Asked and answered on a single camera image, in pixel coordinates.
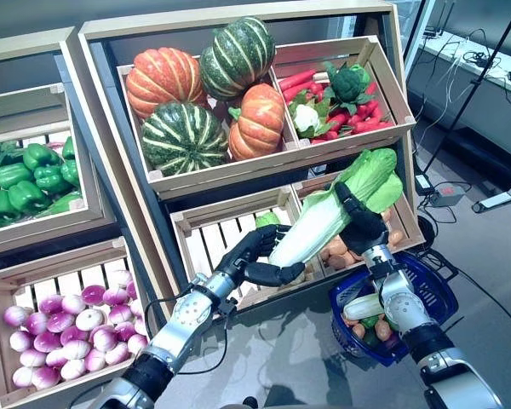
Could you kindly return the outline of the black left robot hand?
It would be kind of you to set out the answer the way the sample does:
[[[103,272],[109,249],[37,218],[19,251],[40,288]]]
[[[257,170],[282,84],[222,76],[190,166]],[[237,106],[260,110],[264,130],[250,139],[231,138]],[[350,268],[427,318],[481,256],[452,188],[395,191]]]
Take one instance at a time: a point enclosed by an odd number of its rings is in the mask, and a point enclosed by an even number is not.
[[[244,281],[267,287],[280,287],[297,279],[305,264],[297,262],[288,267],[258,262],[270,256],[290,226],[270,224],[247,233],[218,263],[215,271],[229,276],[235,285]]]

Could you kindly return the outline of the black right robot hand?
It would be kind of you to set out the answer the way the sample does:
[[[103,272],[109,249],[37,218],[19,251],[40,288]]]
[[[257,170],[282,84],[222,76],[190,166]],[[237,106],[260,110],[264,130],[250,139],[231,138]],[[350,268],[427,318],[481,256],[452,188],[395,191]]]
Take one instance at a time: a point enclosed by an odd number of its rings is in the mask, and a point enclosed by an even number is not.
[[[346,247],[357,256],[388,242],[388,229],[382,216],[371,211],[357,199],[344,182],[339,181],[334,190],[336,196],[350,217],[350,222],[339,233]]]

